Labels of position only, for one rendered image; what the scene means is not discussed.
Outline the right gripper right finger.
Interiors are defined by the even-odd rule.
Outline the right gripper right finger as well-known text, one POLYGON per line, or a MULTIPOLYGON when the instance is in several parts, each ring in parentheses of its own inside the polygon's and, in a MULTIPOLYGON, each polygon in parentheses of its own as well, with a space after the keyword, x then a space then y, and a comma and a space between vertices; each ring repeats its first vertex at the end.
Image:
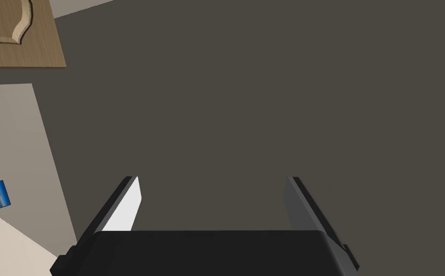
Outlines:
POLYGON ((284 204, 292 230, 322 231, 345 250, 339 236, 299 177, 287 177, 284 204))

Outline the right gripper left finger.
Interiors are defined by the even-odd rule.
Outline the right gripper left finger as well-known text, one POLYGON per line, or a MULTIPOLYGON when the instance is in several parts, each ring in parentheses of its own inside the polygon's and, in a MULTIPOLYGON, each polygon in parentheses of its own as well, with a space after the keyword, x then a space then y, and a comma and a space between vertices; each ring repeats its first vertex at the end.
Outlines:
POLYGON ((137 176, 127 176, 88 225, 78 243, 100 231, 130 231, 142 200, 137 176))

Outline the light wooden cupboard door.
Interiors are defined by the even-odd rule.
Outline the light wooden cupboard door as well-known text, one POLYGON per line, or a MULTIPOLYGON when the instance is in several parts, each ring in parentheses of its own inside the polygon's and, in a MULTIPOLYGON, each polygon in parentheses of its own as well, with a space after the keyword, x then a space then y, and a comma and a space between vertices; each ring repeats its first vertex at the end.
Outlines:
POLYGON ((0 67, 64 68, 49 0, 0 0, 0 67))

